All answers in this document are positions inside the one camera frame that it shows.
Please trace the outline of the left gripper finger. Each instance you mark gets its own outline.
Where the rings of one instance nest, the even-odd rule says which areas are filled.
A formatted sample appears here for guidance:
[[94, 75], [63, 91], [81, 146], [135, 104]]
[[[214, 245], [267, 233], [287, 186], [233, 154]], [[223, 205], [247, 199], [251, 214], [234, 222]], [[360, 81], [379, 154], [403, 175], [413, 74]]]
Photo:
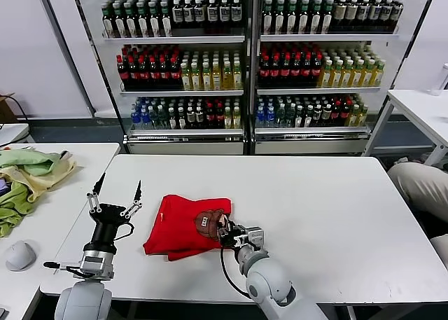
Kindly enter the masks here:
[[134, 200], [131, 203], [128, 208], [126, 208], [124, 211], [120, 213], [120, 215], [124, 218], [131, 218], [135, 213], [142, 208], [142, 202], [141, 202], [141, 181], [139, 181], [138, 186], [136, 188], [136, 192], [134, 195]]
[[102, 208], [99, 203], [99, 194], [100, 194], [105, 176], [106, 176], [106, 173], [103, 173], [102, 176], [100, 177], [100, 179], [93, 186], [92, 191], [90, 193], [87, 193], [87, 201], [88, 201], [88, 204], [90, 205], [89, 212], [91, 214], [102, 212]]

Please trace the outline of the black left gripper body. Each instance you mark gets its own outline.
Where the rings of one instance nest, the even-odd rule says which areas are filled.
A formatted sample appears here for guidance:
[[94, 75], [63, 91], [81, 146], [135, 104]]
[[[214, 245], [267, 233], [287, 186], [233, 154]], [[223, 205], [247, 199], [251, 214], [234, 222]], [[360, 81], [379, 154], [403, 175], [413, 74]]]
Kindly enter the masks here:
[[118, 228], [130, 223], [130, 219], [124, 214], [126, 207], [101, 203], [99, 208], [100, 212], [95, 210], [90, 213], [91, 219], [95, 222], [95, 229], [90, 242], [83, 247], [83, 250], [115, 253]]

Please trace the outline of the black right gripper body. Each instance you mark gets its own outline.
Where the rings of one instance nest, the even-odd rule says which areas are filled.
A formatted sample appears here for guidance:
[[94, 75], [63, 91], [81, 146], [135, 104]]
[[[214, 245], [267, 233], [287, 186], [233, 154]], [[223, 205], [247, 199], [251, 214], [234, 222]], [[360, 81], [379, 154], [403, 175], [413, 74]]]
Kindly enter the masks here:
[[231, 229], [231, 247], [242, 248], [248, 243], [248, 233], [244, 226], [234, 225]]

